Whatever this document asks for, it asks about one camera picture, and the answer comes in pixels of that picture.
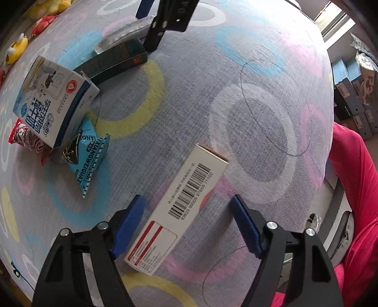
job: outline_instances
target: red pants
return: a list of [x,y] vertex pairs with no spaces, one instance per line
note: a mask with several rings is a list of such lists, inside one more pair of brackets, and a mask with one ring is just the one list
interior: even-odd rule
[[[378,174],[362,138],[337,123],[333,125],[329,159],[355,220],[353,242],[335,268],[344,306],[352,307],[378,269]],[[272,306],[281,306],[284,296],[276,293]]]

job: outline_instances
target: silver bolt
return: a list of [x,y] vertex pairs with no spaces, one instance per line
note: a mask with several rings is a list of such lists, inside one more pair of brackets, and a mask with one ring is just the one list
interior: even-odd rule
[[70,233],[70,230],[68,228],[63,228],[61,231],[60,231],[60,235],[62,237],[65,237],[65,236],[68,236],[68,234]]
[[108,228],[109,224],[107,222],[99,222],[97,224],[97,228],[100,229],[100,230],[105,230],[106,228]]
[[269,229],[276,229],[277,228],[277,223],[276,222],[268,222],[266,224]]
[[315,235],[315,230],[312,228],[307,228],[306,233],[310,236],[313,237]]

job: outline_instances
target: blue gripper pad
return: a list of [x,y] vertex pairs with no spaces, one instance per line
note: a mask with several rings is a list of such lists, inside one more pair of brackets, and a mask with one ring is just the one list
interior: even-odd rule
[[131,239],[142,219],[146,203],[143,197],[137,196],[130,206],[132,207],[129,209],[128,214],[114,234],[114,245],[110,252],[115,259],[127,251]]
[[249,252],[261,259],[263,249],[260,242],[260,233],[244,208],[243,203],[241,197],[234,196],[231,198],[229,206]]

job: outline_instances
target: white rectangular box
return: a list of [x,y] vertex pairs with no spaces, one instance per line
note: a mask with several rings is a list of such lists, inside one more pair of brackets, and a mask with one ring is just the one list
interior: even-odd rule
[[13,112],[51,148],[71,141],[99,89],[85,76],[38,56]]
[[197,144],[131,245],[125,261],[151,276],[189,228],[227,165],[226,158]]

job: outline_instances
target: red candy wrapper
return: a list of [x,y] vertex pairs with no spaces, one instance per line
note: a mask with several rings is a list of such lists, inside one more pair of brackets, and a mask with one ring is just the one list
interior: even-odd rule
[[31,151],[40,154],[41,164],[44,165],[52,149],[46,145],[30,128],[28,128],[20,119],[17,119],[8,138],[10,144],[17,143]]

